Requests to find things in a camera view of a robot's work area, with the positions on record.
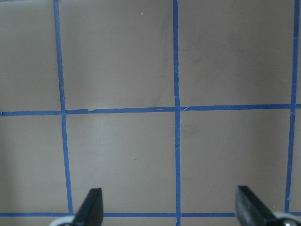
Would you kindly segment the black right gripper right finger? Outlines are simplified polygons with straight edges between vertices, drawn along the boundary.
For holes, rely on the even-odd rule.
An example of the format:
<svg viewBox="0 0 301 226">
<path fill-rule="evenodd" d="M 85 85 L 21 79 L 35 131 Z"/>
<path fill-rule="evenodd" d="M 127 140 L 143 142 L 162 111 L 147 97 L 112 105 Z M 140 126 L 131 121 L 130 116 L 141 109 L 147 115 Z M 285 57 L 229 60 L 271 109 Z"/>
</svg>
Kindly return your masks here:
<svg viewBox="0 0 301 226">
<path fill-rule="evenodd" d="M 287 220 L 277 217 L 248 186 L 237 186 L 235 212 L 241 226 L 284 226 Z"/>
</svg>

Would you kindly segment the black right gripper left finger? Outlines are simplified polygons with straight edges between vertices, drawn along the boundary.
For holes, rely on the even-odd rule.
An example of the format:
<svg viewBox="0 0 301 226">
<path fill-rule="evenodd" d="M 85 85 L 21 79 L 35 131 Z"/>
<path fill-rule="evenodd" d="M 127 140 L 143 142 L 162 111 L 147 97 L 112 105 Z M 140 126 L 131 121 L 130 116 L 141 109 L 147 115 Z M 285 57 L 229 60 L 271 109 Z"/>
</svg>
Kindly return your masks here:
<svg viewBox="0 0 301 226">
<path fill-rule="evenodd" d="M 101 188 L 91 188 L 76 213 L 73 226 L 101 226 L 103 222 L 103 194 Z"/>
</svg>

